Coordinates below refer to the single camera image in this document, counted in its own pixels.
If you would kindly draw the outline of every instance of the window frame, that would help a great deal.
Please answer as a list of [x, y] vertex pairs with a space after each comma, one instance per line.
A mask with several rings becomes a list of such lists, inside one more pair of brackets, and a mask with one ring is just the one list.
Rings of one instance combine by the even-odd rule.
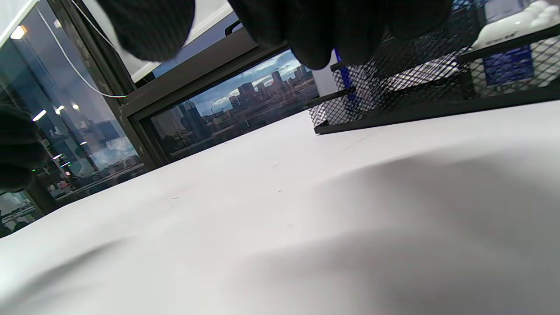
[[[100, 91], [125, 98], [107, 98], [125, 134], [148, 171], [165, 166], [167, 158], [150, 116], [163, 112], [185, 98], [194, 97], [288, 49], [287, 43], [274, 48], [259, 46], [238, 22], [224, 27], [226, 36], [163, 75], [136, 88], [117, 52], [89, 25], [72, 0], [47, 0], [64, 30], [81, 49], [80, 55], [98, 83]], [[82, 0], [74, 0], [86, 16], [95, 19]]]
[[124, 99], [118, 120], [127, 121], [133, 126], [154, 169], [172, 163], [151, 126], [151, 116], [175, 106], [179, 100], [203, 93], [287, 49], [287, 44], [274, 48], [259, 46], [241, 28], [132, 92]]

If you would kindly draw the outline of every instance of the gloved hand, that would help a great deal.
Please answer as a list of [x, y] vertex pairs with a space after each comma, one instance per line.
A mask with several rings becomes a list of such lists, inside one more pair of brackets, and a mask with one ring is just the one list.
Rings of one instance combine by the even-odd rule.
[[[350, 64], [372, 57], [385, 30], [410, 39], [441, 25], [452, 0], [228, 0], [260, 45], [284, 41], [311, 69], [324, 68], [333, 48]], [[183, 47], [194, 0], [99, 0], [121, 46], [137, 58], [165, 61]]]
[[13, 105], [0, 104], [0, 192], [18, 192], [31, 183], [33, 168], [47, 154], [31, 117]]

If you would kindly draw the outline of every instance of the white tabletop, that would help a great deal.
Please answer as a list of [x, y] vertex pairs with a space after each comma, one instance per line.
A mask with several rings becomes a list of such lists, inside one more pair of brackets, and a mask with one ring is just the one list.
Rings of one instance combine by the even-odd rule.
[[557, 315], [559, 105], [289, 117], [0, 239], [0, 314]]

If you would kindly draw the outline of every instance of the wire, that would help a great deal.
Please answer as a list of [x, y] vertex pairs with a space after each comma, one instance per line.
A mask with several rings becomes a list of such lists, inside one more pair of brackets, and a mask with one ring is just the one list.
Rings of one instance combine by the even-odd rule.
[[66, 61], [68, 61], [68, 63], [70, 64], [70, 66], [72, 66], [72, 69], [74, 69], [74, 71], [76, 72], [76, 74], [78, 74], [78, 76], [82, 79], [83, 82], [85, 82], [85, 84], [87, 84], [87, 86], [89, 86], [94, 92], [101, 94], [103, 96], [106, 96], [108, 98], [116, 98], [116, 99], [120, 99], [120, 98], [125, 98], [127, 97], [127, 95], [109, 95], [109, 94], [105, 94], [101, 91], [99, 91], [98, 89], [94, 88], [89, 82], [87, 82], [86, 78], [84, 78], [82, 76], [82, 74], [78, 71], [78, 69], [76, 68], [76, 66], [74, 66], [74, 64], [72, 63], [72, 61], [70, 60], [70, 58], [68, 57], [68, 55], [66, 54], [66, 52], [64, 51], [64, 48], [62, 48], [62, 45], [60, 44], [60, 42], [58, 41], [58, 38], [56, 35], [54, 35], [53, 29], [50, 28], [50, 25], [47, 23], [45, 17], [43, 16], [43, 14], [41, 13], [41, 11], [39, 9], [37, 9], [37, 12], [39, 13], [39, 16], [41, 16], [41, 19], [43, 20], [43, 22], [46, 25], [46, 28], [49, 29], [50, 34], [53, 36], [54, 40], [57, 42], [58, 48], [60, 48], [60, 51], [62, 52], [62, 54], [64, 55], [64, 57], [66, 58]]
[[113, 45], [113, 43], [111, 43], [111, 41], [110, 41], [107, 37], [105, 37], [105, 35], [104, 35], [100, 30], [98, 30], [98, 29], [95, 27], [95, 25], [93, 24], [93, 22], [91, 22], [91, 20], [87, 17], [87, 15], [82, 11], [82, 8], [80, 8], [80, 6], [76, 3], [76, 1], [74, 1], [74, 0], [71, 0], [71, 1], [72, 1], [72, 3], [74, 3], [74, 6], [78, 9], [78, 11], [82, 14], [82, 16], [87, 20], [87, 22], [90, 23], [91, 27], [93, 27], [94, 30], [99, 34], [99, 36], [101, 36], [101, 37], [102, 37], [109, 45], [111, 45], [111, 47], [113, 47], [113, 49], [116, 51], [116, 48], [115, 48], [115, 46]]

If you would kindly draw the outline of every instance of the glass window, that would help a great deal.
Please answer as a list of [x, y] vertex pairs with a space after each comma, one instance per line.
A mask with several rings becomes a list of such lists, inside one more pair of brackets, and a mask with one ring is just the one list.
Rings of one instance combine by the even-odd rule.
[[311, 71], [286, 51], [149, 119], [175, 161], [299, 113], [318, 95]]
[[0, 238], [28, 226], [42, 216], [24, 193], [0, 193]]
[[46, 1], [25, 17], [24, 34], [0, 48], [0, 101], [30, 113], [50, 155], [35, 170], [40, 183], [54, 198], [71, 201], [142, 174], [143, 164], [103, 96], [80, 79], [39, 11], [77, 71], [96, 84]]
[[[175, 68], [179, 64], [183, 63], [185, 60], [191, 58], [192, 56], [200, 53], [201, 51], [205, 50], [206, 48], [210, 47], [211, 45], [217, 43], [219, 40], [226, 37], [226, 28], [232, 25], [238, 18], [235, 13], [232, 13], [225, 17], [220, 22], [216, 23], [212, 26], [208, 31], [206, 31], [201, 36], [197, 37], [195, 40], [190, 42], [188, 45], [183, 47], [181, 51], [177, 54], [177, 56], [169, 61], [162, 62], [157, 68], [155, 68], [149, 75], [142, 78], [140, 81], [136, 83], [137, 87], [141, 87], [142, 85], [150, 82], [151, 80], [160, 77], [167, 71]], [[240, 29], [242, 25], [237, 25], [234, 28], [234, 31]]]

